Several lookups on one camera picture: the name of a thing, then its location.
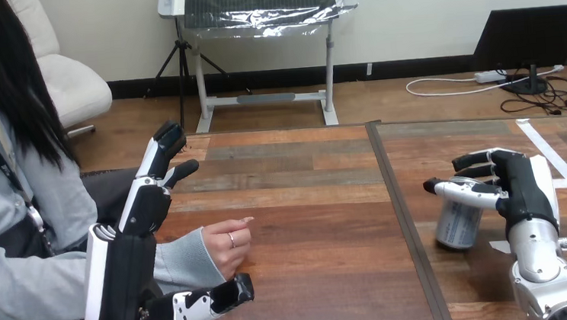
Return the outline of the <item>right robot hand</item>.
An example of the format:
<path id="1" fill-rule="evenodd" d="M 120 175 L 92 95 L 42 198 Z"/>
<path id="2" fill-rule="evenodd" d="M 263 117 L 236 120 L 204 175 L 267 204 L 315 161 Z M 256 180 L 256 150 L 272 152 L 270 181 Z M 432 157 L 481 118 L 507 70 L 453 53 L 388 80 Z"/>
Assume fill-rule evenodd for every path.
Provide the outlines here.
<path id="1" fill-rule="evenodd" d="M 453 177 L 427 179 L 423 189 L 457 206 L 495 210 L 505 220 L 506 235 L 534 219 L 559 231 L 559 205 L 544 156 L 495 147 L 457 157 L 452 166 Z"/>

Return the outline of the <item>person's hand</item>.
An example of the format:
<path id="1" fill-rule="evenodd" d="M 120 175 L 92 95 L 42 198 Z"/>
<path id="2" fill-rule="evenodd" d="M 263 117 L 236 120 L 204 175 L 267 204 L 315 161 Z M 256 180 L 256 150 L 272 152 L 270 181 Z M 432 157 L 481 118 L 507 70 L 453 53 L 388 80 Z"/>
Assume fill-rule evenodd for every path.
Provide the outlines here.
<path id="1" fill-rule="evenodd" d="M 230 280 L 251 248 L 249 224 L 254 217 L 229 219 L 204 226 L 201 235 L 204 245 L 224 280 Z"/>

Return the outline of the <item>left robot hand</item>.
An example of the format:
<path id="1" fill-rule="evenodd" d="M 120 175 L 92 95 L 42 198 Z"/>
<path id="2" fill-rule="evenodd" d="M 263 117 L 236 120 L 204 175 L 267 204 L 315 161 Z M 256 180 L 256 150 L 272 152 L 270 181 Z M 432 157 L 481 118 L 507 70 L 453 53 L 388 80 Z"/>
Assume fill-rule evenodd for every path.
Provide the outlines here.
<path id="1" fill-rule="evenodd" d="M 162 294 L 155 284 L 155 233 L 175 184 L 198 170 L 196 160 L 169 168 L 187 140 L 166 121 L 149 140 L 115 226 L 88 227 L 85 320 L 217 320 L 255 297 L 249 274 L 216 287 Z"/>

